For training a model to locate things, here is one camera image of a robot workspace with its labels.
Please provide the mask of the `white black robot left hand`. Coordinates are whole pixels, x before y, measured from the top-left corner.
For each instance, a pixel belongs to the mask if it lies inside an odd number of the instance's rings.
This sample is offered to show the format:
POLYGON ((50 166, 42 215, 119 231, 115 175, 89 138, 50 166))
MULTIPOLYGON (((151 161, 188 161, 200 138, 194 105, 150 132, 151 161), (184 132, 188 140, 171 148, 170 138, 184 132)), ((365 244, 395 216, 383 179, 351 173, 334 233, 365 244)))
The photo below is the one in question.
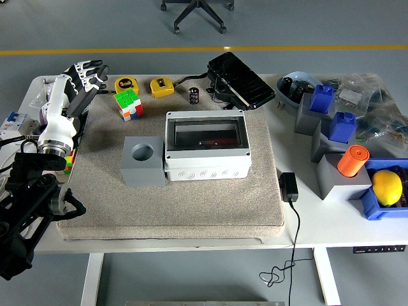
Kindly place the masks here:
POLYGON ((74 149, 75 119, 84 112, 107 81, 109 67, 102 60, 73 64, 56 79, 45 116, 47 126, 38 138, 38 150, 65 157, 74 149))

